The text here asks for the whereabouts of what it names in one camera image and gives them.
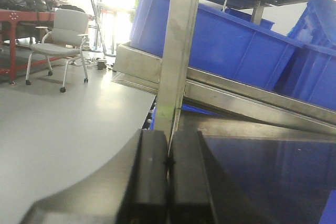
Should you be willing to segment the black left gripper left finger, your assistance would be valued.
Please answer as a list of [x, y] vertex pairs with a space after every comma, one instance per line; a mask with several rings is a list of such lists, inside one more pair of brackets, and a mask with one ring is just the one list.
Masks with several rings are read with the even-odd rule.
[[164, 132], [142, 130], [115, 223], [166, 223], [167, 142]]

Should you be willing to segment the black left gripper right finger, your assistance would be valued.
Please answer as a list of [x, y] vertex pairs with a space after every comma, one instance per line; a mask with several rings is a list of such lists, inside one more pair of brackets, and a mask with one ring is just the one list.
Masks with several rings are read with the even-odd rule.
[[198, 133], [175, 132], [169, 158], [171, 223], [214, 223]]

